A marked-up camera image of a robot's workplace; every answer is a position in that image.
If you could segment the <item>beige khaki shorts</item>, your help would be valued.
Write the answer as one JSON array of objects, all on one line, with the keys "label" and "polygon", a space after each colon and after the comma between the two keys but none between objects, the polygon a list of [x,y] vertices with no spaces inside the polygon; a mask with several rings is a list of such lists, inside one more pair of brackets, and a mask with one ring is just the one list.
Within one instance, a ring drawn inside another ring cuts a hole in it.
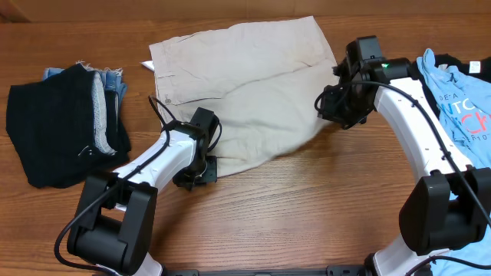
[{"label": "beige khaki shorts", "polygon": [[326,126],[314,107],[338,78],[316,20],[261,21],[200,31],[150,46],[156,95],[181,121],[198,108],[222,124],[219,176],[297,150]]}]

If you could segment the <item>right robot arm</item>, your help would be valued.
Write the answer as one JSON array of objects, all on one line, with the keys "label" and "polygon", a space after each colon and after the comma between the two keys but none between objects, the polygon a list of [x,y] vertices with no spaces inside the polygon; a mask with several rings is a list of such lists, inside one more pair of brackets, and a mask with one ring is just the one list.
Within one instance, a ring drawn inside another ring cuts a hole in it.
[{"label": "right robot arm", "polygon": [[363,264],[329,275],[428,275],[452,250],[480,242],[490,224],[490,171],[477,169],[447,136],[405,57],[386,59],[374,36],[357,38],[335,67],[339,82],[315,100],[320,118],[349,129],[377,111],[410,162],[416,185],[399,213],[399,236]]}]

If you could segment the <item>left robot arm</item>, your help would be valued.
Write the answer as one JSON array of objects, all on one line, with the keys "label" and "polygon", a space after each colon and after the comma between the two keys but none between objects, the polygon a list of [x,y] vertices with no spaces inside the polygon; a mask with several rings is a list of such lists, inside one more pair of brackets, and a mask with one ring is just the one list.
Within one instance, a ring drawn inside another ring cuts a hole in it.
[{"label": "left robot arm", "polygon": [[133,162],[87,177],[75,217],[60,236],[82,269],[105,275],[162,275],[150,253],[157,196],[169,182],[191,190],[217,180],[210,155],[219,118],[198,108],[188,122],[172,120]]}]

